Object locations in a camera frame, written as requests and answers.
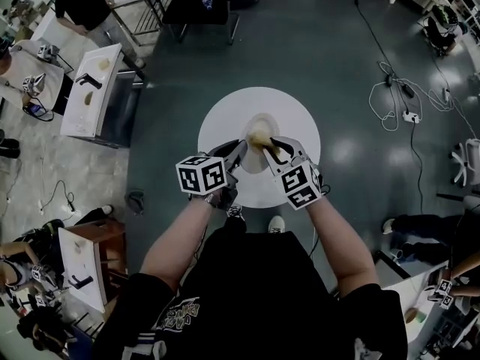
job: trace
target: tiled floor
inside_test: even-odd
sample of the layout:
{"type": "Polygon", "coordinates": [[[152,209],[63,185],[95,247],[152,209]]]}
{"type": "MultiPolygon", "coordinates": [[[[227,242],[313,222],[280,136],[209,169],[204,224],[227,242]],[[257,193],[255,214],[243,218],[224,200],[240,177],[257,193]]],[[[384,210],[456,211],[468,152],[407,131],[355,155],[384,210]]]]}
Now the tiled floor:
{"type": "MultiPolygon", "coordinates": [[[[134,5],[122,9],[120,14],[129,26],[133,26],[141,12],[142,7],[134,5]]],[[[148,34],[141,41],[151,42],[157,37],[156,33],[148,34]]],[[[72,38],[61,49],[61,55],[77,69],[83,54],[96,46],[86,37],[74,35],[72,38]]],[[[143,58],[148,58],[152,50],[153,46],[136,46],[137,53],[143,58]]],[[[68,76],[74,78],[75,71],[68,76]]],[[[45,123],[28,117],[9,103],[4,105],[0,128],[5,130],[7,137],[20,141],[22,153],[19,160],[0,157],[2,242],[10,242],[53,218],[69,218],[65,224],[73,225],[91,209],[105,204],[114,205],[116,218],[124,219],[128,149],[115,150],[60,136],[61,123],[62,117],[58,115],[52,122],[45,123]],[[18,179],[7,204],[6,194],[17,172],[18,179]],[[63,180],[67,192],[75,196],[75,214],[68,209],[62,184],[58,185],[53,201],[41,214],[39,202],[44,204],[50,199],[58,180],[63,180]]]]}

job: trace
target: power strip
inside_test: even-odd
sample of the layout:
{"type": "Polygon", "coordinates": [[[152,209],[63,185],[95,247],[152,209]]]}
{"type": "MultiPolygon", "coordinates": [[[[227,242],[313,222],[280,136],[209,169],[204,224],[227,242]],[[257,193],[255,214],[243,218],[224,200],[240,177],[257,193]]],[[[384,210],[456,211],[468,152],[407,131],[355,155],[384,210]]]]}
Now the power strip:
{"type": "Polygon", "coordinates": [[[414,112],[408,112],[407,111],[403,111],[403,120],[405,122],[408,122],[408,123],[415,123],[415,124],[418,124],[420,122],[420,118],[419,118],[419,115],[417,115],[416,113],[414,112]]]}

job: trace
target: shoe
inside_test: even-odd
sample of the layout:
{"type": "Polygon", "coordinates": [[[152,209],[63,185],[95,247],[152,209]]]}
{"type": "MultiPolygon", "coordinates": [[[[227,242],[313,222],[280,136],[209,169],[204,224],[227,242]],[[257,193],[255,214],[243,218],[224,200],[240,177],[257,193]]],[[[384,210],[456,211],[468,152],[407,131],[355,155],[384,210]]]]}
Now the shoe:
{"type": "Polygon", "coordinates": [[[147,64],[145,63],[145,61],[143,60],[143,58],[140,58],[140,57],[139,57],[139,58],[135,61],[135,65],[136,65],[138,68],[142,69],[142,68],[144,68],[147,64]]]}
{"type": "Polygon", "coordinates": [[[285,220],[281,216],[274,216],[268,223],[268,233],[284,233],[285,220]]]}
{"type": "Polygon", "coordinates": [[[243,221],[245,221],[242,214],[242,206],[239,204],[232,204],[232,206],[228,208],[228,211],[226,211],[226,215],[229,218],[241,218],[243,221]]]}
{"type": "Polygon", "coordinates": [[[113,207],[111,205],[104,205],[101,208],[105,215],[110,215],[111,213],[113,213],[113,207]]]}
{"type": "Polygon", "coordinates": [[[385,223],[383,223],[383,234],[384,235],[389,235],[390,233],[393,232],[392,229],[392,224],[395,221],[395,219],[388,219],[385,223]]]}

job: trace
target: hand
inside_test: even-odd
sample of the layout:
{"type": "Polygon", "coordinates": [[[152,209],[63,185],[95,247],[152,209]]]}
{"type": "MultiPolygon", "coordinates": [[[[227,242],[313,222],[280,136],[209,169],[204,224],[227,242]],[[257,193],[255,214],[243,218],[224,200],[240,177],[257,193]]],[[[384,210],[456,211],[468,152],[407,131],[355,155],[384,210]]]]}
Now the hand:
{"type": "Polygon", "coordinates": [[[73,28],[73,30],[80,36],[86,36],[89,33],[87,28],[85,28],[83,25],[75,25],[75,28],[73,28]]]}
{"type": "Polygon", "coordinates": [[[30,104],[30,99],[31,99],[31,97],[28,96],[27,94],[24,94],[22,96],[22,104],[23,104],[24,107],[26,107],[30,104]]]}

